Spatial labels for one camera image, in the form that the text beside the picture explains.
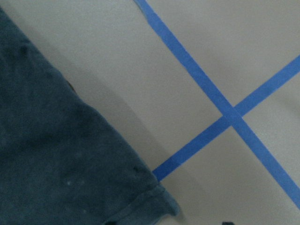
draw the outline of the gray floor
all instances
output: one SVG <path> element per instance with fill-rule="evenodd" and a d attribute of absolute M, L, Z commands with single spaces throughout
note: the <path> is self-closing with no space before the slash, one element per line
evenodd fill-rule
<path fill-rule="evenodd" d="M 295 0 L 149 0 L 232 105 L 300 54 Z M 221 113 L 133 0 L 0 0 L 0 6 L 151 169 Z M 300 77 L 244 119 L 300 186 Z M 181 214 L 162 225 L 295 225 L 299 209 L 233 128 L 162 183 Z"/>

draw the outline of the cloth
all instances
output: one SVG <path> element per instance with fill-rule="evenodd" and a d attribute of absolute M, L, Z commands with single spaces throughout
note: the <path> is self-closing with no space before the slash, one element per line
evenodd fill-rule
<path fill-rule="evenodd" d="M 0 8 L 0 224 L 153 225 L 178 205 Z"/>

